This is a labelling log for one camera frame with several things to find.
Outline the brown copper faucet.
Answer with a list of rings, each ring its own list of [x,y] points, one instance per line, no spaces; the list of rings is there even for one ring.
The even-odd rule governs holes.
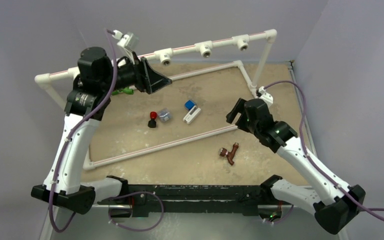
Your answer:
[[[218,151],[218,155],[220,157],[223,157],[223,158],[226,158],[227,159],[227,162],[233,166],[235,164],[234,162],[234,158],[235,158],[235,155],[236,155],[236,152],[237,150],[239,149],[239,143],[238,142],[235,142],[233,145],[232,145],[232,148],[231,150],[229,151],[228,149],[222,147],[219,149]]]

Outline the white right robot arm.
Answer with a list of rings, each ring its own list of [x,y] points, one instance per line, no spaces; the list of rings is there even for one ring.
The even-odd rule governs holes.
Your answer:
[[[302,138],[286,122],[273,119],[268,105],[260,98],[239,98],[226,121],[254,135],[272,152],[286,160],[310,184],[312,190],[294,185],[273,175],[263,183],[260,196],[268,204],[276,200],[288,202],[314,215],[328,233],[338,234],[359,213],[366,191],[358,184],[350,185],[330,171],[307,147]]]

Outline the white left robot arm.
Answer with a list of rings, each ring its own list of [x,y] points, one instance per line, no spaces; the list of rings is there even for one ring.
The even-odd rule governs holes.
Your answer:
[[[122,181],[109,177],[97,187],[83,185],[81,173],[92,137],[115,89],[136,87],[153,94],[172,80],[155,71],[146,58],[110,59],[102,47],[84,49],[77,66],[78,74],[64,107],[64,128],[52,167],[42,184],[33,186],[35,199],[84,215],[92,205],[110,198],[118,205],[126,203],[129,191]]]

